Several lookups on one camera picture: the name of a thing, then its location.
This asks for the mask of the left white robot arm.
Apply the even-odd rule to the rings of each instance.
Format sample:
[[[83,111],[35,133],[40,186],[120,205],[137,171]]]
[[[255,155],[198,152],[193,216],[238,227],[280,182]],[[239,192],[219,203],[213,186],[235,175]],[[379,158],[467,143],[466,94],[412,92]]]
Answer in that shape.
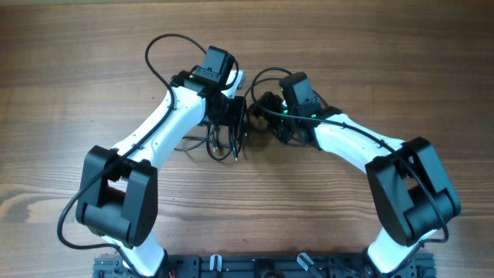
[[[104,239],[131,277],[166,277],[167,253],[152,229],[157,218],[157,176],[179,141],[199,124],[239,122],[245,77],[229,73],[225,84],[182,71],[157,109],[111,149],[95,146],[86,155],[76,220]]]

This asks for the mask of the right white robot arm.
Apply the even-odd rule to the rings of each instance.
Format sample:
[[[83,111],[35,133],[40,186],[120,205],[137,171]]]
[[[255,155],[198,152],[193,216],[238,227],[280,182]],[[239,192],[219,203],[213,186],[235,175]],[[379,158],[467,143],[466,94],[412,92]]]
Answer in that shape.
[[[423,137],[411,141],[385,137],[352,121],[336,107],[321,103],[316,93],[304,100],[265,93],[249,108],[250,116],[266,121],[283,143],[292,139],[335,154],[366,176],[382,229],[364,250],[356,266],[341,271],[366,277],[420,276],[416,265],[420,248],[443,232],[461,212],[458,195],[433,145]]]

